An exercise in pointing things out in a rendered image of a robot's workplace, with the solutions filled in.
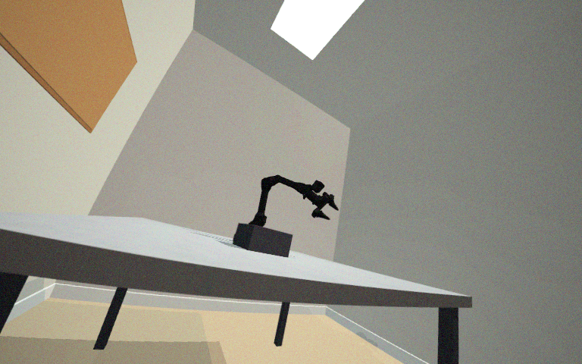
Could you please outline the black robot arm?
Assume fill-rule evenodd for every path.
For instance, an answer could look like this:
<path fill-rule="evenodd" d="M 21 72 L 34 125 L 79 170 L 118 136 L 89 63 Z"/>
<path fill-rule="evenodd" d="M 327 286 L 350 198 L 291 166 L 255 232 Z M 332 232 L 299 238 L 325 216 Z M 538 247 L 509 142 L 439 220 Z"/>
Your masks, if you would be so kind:
<path fill-rule="evenodd" d="M 311 185 L 294 182 L 292 180 L 286 179 L 285 177 L 281 177 L 280 175 L 265 177 L 261 180 L 261 198 L 258 206 L 258 212 L 256 213 L 253 221 L 249 222 L 249 224 L 254 224 L 260 227 L 265 225 L 267 217 L 264 215 L 264 212 L 268 199 L 268 193 L 271 190 L 271 187 L 277 183 L 282 183 L 288 187 L 292 187 L 303 195 L 303 199 L 308 198 L 310 201 L 312 201 L 313 198 L 317 195 L 316 193 L 320 193 L 325 187 L 324 184 L 318 180 L 316 180 Z M 316 199 L 315 202 L 321 206 L 321 204 L 324 204 L 329 199 L 328 196 L 329 194 L 324 192 L 323 196 L 319 196 L 319 199 Z"/>

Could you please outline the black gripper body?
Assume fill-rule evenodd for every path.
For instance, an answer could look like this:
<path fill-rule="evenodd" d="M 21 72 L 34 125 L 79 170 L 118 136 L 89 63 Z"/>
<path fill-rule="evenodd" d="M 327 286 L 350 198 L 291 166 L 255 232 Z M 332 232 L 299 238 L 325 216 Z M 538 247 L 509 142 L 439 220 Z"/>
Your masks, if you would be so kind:
<path fill-rule="evenodd" d="M 330 201 L 331 201 L 331 200 L 334 198 L 334 195 L 333 195 L 333 194 L 330 194 L 330 195 L 328 196 L 328 198 L 329 198 L 329 199 L 328 199 L 328 200 L 327 200 L 327 201 L 326 201 L 324 204 L 321 204 L 321 206 L 319 206 L 319 205 L 318 205 L 318 204 L 315 202 L 315 200 L 316 200 L 316 199 L 319 199 L 319 196 L 320 196 L 320 195 L 316 195 L 316 196 L 313 198 L 313 200 L 311 201 L 311 202 L 313 202 L 313 203 L 312 203 L 313 205 L 315 204 L 315 205 L 317 206 L 317 208 L 316 208 L 316 209 L 315 209 L 315 210 L 312 212 L 312 214 L 311 214 L 313 218 L 315 218 L 315 217 L 318 215 L 318 213 L 319 213 L 319 212 L 322 210 L 322 208 L 323 208 L 323 207 L 325 207 L 325 205 L 326 205 L 326 204 L 328 204 L 328 203 L 330 204 Z"/>

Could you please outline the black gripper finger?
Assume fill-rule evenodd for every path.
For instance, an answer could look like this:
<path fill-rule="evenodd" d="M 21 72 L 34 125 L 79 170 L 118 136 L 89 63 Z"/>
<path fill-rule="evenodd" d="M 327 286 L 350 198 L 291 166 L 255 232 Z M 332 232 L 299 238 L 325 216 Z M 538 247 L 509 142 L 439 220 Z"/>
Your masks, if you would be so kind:
<path fill-rule="evenodd" d="M 339 209 L 337 208 L 335 202 L 334 202 L 334 198 L 330 201 L 329 206 L 331 206 L 332 208 L 334 208 L 335 210 L 339 211 Z"/>
<path fill-rule="evenodd" d="M 326 216 L 326 215 L 325 215 L 325 214 L 322 212 L 322 210 L 321 210 L 321 211 L 318 213 L 317 217 L 319 217 L 319 218 L 324 218 L 324 219 L 327 219 L 327 220 L 330 220 L 330 219 L 329 219 L 329 218 L 328 218 L 328 217 L 327 217 L 327 216 Z M 316 217 L 316 218 L 317 218 L 317 217 Z"/>

